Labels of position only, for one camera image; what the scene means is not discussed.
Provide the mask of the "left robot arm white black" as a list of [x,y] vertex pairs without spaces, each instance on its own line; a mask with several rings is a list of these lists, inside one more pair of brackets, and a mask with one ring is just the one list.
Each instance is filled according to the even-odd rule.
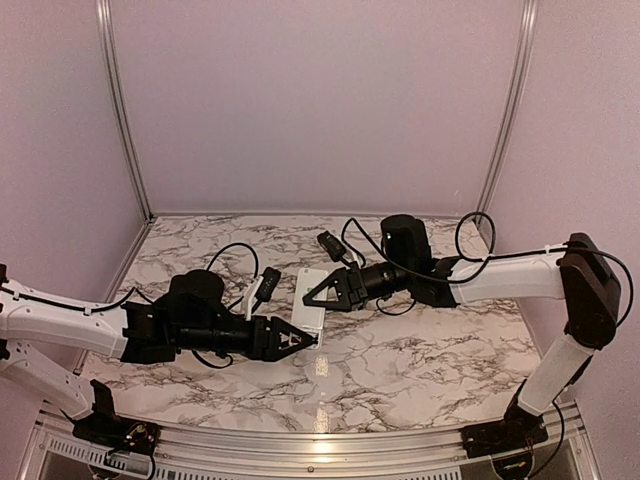
[[70,346],[151,365],[172,362],[183,351],[277,362],[316,344],[315,336],[280,318],[232,313],[222,303],[223,293],[223,280],[203,269],[174,276],[168,291],[148,304],[80,304],[3,277],[1,375],[56,406],[75,437],[115,451],[150,453],[157,424],[117,414],[106,385],[74,375],[34,345]]

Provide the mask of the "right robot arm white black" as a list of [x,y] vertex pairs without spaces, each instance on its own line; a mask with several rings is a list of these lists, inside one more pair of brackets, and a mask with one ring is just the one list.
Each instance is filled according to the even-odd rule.
[[417,303],[455,308],[481,301],[561,301],[567,321],[539,365],[518,387],[503,417],[463,428],[468,456],[524,448],[546,440],[543,415],[574,384],[594,354],[609,345],[629,315],[622,308],[615,257],[585,233],[538,250],[472,258],[462,252],[436,258],[424,222],[408,214],[384,218],[373,246],[382,262],[354,261],[308,289],[307,307],[350,312],[406,291]]

